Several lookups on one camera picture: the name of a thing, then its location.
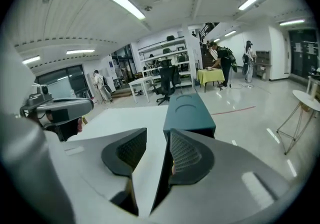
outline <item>white floor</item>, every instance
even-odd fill
[[[280,140],[276,130],[298,104],[292,91],[305,91],[306,88],[290,80],[269,82],[254,79],[252,82],[254,87],[247,88],[243,79],[232,79],[231,85],[232,88],[219,91],[213,87],[212,83],[208,83],[206,93],[203,87],[195,88],[216,124],[215,138],[235,143],[253,153],[291,184],[304,180],[319,155],[320,116],[313,118],[288,155],[284,155],[281,141],[278,143],[269,131]],[[191,86],[184,87],[182,91],[183,94],[196,92]],[[137,96],[138,103],[134,102],[132,96],[117,98],[113,103],[95,106],[86,118],[91,122],[106,109],[156,106],[156,99],[160,97],[161,95],[150,93],[150,102],[147,102],[145,96]],[[302,124],[309,114],[303,113]],[[286,124],[284,130],[293,134],[297,121],[296,113],[293,121]],[[288,146],[290,139],[284,136],[282,138]],[[290,168],[288,160],[292,163],[294,170]]]

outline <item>white desk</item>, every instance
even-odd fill
[[[280,134],[284,134],[285,136],[291,138],[290,145],[286,149],[286,147],[285,147],[285,145],[283,143],[283,140],[282,140],[282,138],[280,136],[285,155],[289,153],[289,151],[294,147],[294,145],[297,143],[297,141],[301,138],[302,134],[304,133],[304,131],[306,130],[308,124],[310,123],[312,117],[314,117],[317,112],[320,112],[320,103],[314,98],[315,94],[313,95],[313,93],[312,93],[311,95],[309,95],[308,93],[300,91],[300,90],[293,90],[292,93],[299,100],[299,104],[295,107],[295,109],[289,115],[287,120],[285,120],[284,123],[276,130],[276,132],[278,134],[279,133]],[[310,109],[312,109],[312,112],[311,112],[310,117],[307,120],[306,124],[304,125],[304,127],[300,131],[302,115],[303,115],[303,112],[304,112],[304,110],[302,108],[302,104],[304,104],[304,105],[308,106]],[[290,120],[290,118],[299,109],[299,107],[300,107],[300,115],[299,115],[298,123],[297,123],[297,126],[296,126],[296,129],[295,129],[295,132],[294,132],[293,136],[291,136],[291,135],[281,131],[280,129]]]
[[[92,139],[147,128],[146,151],[132,174],[139,216],[143,218],[149,216],[157,193],[166,149],[163,127],[167,110],[166,105],[108,108],[85,125],[81,133],[68,140]]]
[[[137,80],[134,80],[134,81],[129,83],[130,89],[131,89],[131,92],[132,92],[132,96],[133,96],[133,100],[134,100],[135,103],[137,103],[137,99],[136,99],[136,96],[135,96],[135,91],[134,91],[134,88],[133,88],[133,86],[135,86],[135,85],[141,85],[142,86],[143,93],[146,96],[146,99],[148,100],[148,102],[150,102],[149,96],[148,96],[148,90],[147,90],[147,86],[146,86],[146,81],[149,81],[149,80],[151,80],[151,81],[153,80],[152,76],[141,77],[141,78],[139,78]]]

